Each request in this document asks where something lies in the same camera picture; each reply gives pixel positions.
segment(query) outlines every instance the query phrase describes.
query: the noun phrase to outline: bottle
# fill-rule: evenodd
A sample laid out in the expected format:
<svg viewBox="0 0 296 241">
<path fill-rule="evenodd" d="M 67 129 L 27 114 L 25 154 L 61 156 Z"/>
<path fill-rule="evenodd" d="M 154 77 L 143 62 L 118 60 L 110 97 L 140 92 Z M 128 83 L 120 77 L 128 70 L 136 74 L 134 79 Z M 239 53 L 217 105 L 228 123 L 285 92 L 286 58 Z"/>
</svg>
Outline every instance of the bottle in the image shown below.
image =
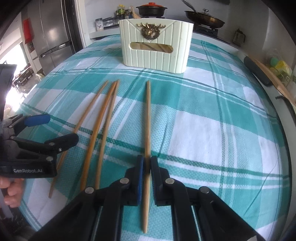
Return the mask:
<svg viewBox="0 0 296 241">
<path fill-rule="evenodd" d="M 104 30 L 103 19 L 102 18 L 97 18 L 96 19 L 96 30 L 97 31 Z"/>
<path fill-rule="evenodd" d="M 125 15 L 124 15 L 124 18 L 125 18 L 125 19 L 129 19 L 129 12 L 128 12 L 128 10 L 126 10 L 126 13 L 125 13 Z"/>
<path fill-rule="evenodd" d="M 114 17 L 114 25 L 118 24 L 119 21 L 119 14 L 118 10 L 115 11 L 115 17 Z"/>
<path fill-rule="evenodd" d="M 122 4 L 119 4 L 118 5 L 118 14 L 119 15 L 124 15 L 124 13 L 125 13 L 125 6 L 124 5 L 122 5 Z"/>
<path fill-rule="evenodd" d="M 128 8 L 128 18 L 133 18 L 133 12 L 131 10 L 131 7 Z"/>
</svg>

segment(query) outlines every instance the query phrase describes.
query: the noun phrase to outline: teal plaid tablecloth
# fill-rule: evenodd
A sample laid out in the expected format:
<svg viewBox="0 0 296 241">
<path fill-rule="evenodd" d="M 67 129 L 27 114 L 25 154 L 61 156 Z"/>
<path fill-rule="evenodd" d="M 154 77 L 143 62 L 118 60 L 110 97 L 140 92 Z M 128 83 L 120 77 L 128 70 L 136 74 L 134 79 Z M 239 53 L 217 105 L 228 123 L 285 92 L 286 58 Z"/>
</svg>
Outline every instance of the teal plaid tablecloth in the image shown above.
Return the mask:
<svg viewBox="0 0 296 241">
<path fill-rule="evenodd" d="M 44 142 L 71 133 L 105 80 L 96 106 L 79 131 L 79 144 L 63 164 L 52 199 L 51 179 L 27 180 L 21 211 L 38 230 L 79 193 L 92 128 L 111 83 L 120 79 L 105 149 L 101 188 L 124 176 L 144 152 L 146 81 L 151 81 L 151 147 L 161 167 L 186 186 L 210 187 L 266 239 L 281 232 L 290 182 L 281 124 L 266 93 L 235 56 L 193 34 L 187 70 L 170 74 L 122 64 L 120 36 L 106 37 L 73 55 L 41 81 L 21 105 L 24 114 L 51 121 L 20 136 Z M 94 184 L 102 130 L 88 185 Z M 122 240 L 172 240 L 169 207 L 156 207 L 151 191 L 149 229 L 140 207 L 126 207 Z"/>
</svg>

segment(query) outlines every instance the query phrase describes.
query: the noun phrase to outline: human hand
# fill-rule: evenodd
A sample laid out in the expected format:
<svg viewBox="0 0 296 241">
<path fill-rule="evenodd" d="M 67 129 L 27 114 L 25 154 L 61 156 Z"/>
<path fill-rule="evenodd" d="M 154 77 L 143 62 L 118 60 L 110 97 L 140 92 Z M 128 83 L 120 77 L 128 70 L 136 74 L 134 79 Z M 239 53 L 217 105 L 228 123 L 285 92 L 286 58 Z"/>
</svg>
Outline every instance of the human hand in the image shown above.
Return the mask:
<svg viewBox="0 0 296 241">
<path fill-rule="evenodd" d="M 4 197 L 4 202 L 10 207 L 19 207 L 24 193 L 24 179 L 16 178 L 13 183 L 9 178 L 0 177 L 0 188 L 8 188 L 7 195 Z"/>
</svg>

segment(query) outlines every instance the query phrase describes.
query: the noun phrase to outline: gold deer head ornament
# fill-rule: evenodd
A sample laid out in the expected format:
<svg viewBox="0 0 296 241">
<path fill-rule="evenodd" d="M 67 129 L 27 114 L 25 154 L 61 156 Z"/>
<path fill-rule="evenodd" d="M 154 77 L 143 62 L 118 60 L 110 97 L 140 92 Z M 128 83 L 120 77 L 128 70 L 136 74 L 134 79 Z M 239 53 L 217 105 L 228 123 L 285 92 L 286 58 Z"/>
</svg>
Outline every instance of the gold deer head ornament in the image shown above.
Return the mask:
<svg viewBox="0 0 296 241">
<path fill-rule="evenodd" d="M 145 39 L 148 39 L 148 40 L 157 39 L 160 33 L 159 29 L 165 28 L 165 25 L 164 26 L 162 26 L 161 24 L 155 25 L 154 23 L 153 24 L 141 23 L 141 24 L 137 24 L 137 26 L 142 27 L 141 34 Z"/>
</svg>

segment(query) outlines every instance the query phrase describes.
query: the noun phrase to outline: wooden chopstick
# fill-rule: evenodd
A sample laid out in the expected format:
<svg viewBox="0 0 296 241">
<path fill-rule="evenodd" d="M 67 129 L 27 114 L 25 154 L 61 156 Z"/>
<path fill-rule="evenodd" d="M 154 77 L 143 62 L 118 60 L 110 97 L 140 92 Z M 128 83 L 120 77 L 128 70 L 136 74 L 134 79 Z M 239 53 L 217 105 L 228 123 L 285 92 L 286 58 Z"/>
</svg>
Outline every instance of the wooden chopstick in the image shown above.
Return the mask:
<svg viewBox="0 0 296 241">
<path fill-rule="evenodd" d="M 84 122 L 85 118 L 87 117 L 89 111 L 91 110 L 91 108 L 93 107 L 94 103 L 96 102 L 97 98 L 99 97 L 99 95 L 102 93 L 102 91 L 104 90 L 104 88 L 106 87 L 106 85 L 108 84 L 108 80 L 105 81 L 105 83 L 102 85 L 102 87 L 99 89 L 98 93 L 94 96 L 94 98 L 92 99 L 92 101 L 89 103 L 88 107 L 86 108 L 86 110 L 84 111 L 83 115 L 81 116 L 80 120 L 78 121 L 76 127 L 73 130 L 73 133 L 77 133 L 79 128 L 81 127 L 82 123 Z M 64 159 L 67 155 L 68 151 L 64 151 L 61 155 L 61 158 L 59 159 L 59 163 L 57 165 L 57 171 L 60 170 L 60 168 L 62 167 L 62 164 L 64 162 Z M 52 183 L 50 185 L 50 190 L 49 190 L 49 194 L 48 197 L 51 198 L 52 197 L 52 193 L 54 191 L 54 185 L 57 181 L 57 176 L 53 178 Z"/>
<path fill-rule="evenodd" d="M 141 18 L 139 15 L 137 15 L 136 13 L 135 13 L 135 10 L 134 10 L 134 8 L 133 8 L 133 6 L 131 5 L 131 11 L 132 11 L 132 13 L 133 13 L 133 18 L 137 18 L 137 19 L 139 19 L 139 18 Z"/>
<path fill-rule="evenodd" d="M 111 88 L 108 91 L 107 97 L 105 98 L 103 106 L 102 106 L 102 108 L 101 108 L 101 110 L 99 112 L 98 118 L 97 118 L 97 120 L 95 122 L 95 125 L 94 125 L 94 128 L 93 128 L 93 134 L 91 135 L 91 140 L 90 140 L 89 147 L 87 149 L 86 157 L 85 157 L 85 160 L 84 160 L 83 171 L 82 171 L 81 182 L 80 182 L 80 191 L 83 191 L 86 188 L 87 176 L 88 176 L 88 172 L 89 172 L 89 165 L 90 165 L 90 162 L 91 162 L 92 153 L 94 151 L 94 145 L 95 145 L 96 138 L 97 138 L 97 135 L 98 135 L 98 132 L 99 132 L 99 129 L 100 129 L 100 125 L 102 123 L 104 113 L 106 111 L 106 108 L 107 108 L 108 102 L 109 102 L 109 100 L 111 98 L 111 95 L 112 95 L 112 93 L 113 93 L 113 91 L 115 89 L 116 83 L 117 82 L 115 81 L 111 85 Z"/>
<path fill-rule="evenodd" d="M 119 80 L 116 83 L 113 98 L 111 100 L 110 107 L 109 107 L 108 114 L 107 114 L 107 118 L 106 118 L 105 128 L 104 128 L 104 132 L 103 132 L 103 139 L 102 139 L 102 144 L 101 144 L 101 149 L 100 149 L 100 154 L 99 154 L 99 161 L 98 161 L 98 166 L 97 166 L 97 170 L 96 170 L 95 189 L 100 188 L 104 151 L 105 151 L 106 140 L 107 140 L 109 125 L 110 125 L 110 121 L 111 121 L 111 115 L 112 115 L 118 87 L 119 87 Z"/>
<path fill-rule="evenodd" d="M 151 86 L 150 81 L 147 81 L 147 93 L 146 93 L 146 128 L 145 128 L 145 175 L 143 186 L 143 232 L 147 233 L 148 230 L 148 215 L 149 215 L 149 203 L 150 203 L 150 107 L 151 102 Z"/>
</svg>

